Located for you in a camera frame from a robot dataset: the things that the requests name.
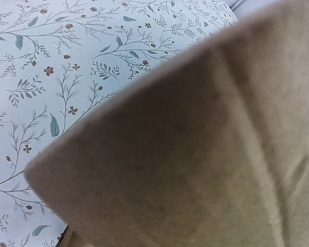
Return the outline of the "brown cardboard box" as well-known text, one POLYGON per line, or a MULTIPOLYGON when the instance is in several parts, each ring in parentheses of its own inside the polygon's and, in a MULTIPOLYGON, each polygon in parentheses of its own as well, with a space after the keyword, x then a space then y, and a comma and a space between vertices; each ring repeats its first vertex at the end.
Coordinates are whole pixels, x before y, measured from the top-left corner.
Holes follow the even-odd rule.
POLYGON ((25 178, 95 246, 309 246, 309 1, 139 79, 25 178))

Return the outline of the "floral patterned table mat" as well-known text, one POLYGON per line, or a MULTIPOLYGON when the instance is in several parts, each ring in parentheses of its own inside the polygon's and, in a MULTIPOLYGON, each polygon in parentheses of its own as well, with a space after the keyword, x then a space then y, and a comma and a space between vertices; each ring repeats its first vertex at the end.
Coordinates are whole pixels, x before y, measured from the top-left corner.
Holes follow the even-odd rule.
POLYGON ((0 246, 66 225, 27 163, 134 79, 237 22, 225 1, 0 1, 0 246))

